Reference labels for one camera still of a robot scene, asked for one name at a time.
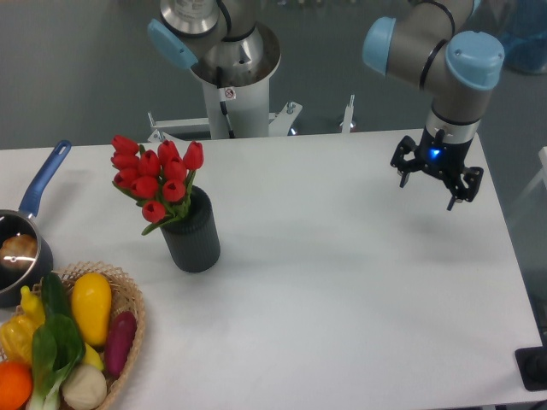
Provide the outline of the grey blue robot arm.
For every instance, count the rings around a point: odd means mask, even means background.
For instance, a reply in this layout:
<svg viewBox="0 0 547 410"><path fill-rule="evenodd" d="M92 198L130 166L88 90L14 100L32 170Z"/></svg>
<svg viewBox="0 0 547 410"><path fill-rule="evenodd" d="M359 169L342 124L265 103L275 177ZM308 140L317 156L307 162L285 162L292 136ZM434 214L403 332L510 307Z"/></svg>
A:
<svg viewBox="0 0 547 410"><path fill-rule="evenodd" d="M364 39L363 62L375 72L432 95L419 141L404 137L391 166L405 186L412 173L443 182L449 205L472 202L484 170L465 160L500 79L504 48L485 32L463 31L477 1L419 1L402 20L377 19Z"/></svg>

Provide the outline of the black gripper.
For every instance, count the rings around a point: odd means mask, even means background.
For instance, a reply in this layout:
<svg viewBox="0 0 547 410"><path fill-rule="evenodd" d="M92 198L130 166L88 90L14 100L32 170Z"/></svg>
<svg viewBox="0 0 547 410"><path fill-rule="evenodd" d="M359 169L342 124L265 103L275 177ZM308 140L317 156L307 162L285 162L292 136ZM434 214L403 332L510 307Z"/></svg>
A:
<svg viewBox="0 0 547 410"><path fill-rule="evenodd" d="M471 143L472 139L464 143L439 143L427 129L423 130L419 145L410 136L405 136L390 162L401 178L399 187L408 183L411 173L421 171L436 179L444 177L445 187L451 194L448 211L457 203L472 202L479 192L484 169L465 165ZM416 156L409 160L405 158L415 151Z"/></svg>

